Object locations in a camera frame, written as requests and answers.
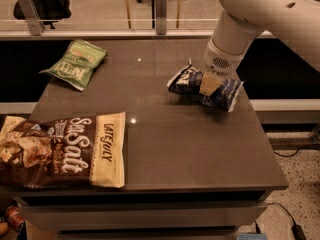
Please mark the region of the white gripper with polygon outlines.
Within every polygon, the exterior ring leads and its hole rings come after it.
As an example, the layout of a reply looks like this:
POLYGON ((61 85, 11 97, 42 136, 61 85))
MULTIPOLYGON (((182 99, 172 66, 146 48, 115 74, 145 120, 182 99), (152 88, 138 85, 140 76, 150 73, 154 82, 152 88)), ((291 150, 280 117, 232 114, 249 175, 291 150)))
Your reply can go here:
POLYGON ((238 41, 211 38, 204 52, 204 61, 209 70, 203 74, 199 93, 211 96, 223 79, 218 75, 229 75, 236 71, 245 55, 245 46, 238 41))

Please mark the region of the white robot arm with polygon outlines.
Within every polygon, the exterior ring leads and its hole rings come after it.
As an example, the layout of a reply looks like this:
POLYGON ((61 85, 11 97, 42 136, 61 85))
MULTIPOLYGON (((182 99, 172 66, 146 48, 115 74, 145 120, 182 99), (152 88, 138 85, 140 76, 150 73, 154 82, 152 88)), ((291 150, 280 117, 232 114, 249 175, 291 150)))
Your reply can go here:
POLYGON ((320 5, 314 0, 219 0, 204 54, 208 69, 237 73, 253 99, 320 97, 320 5))

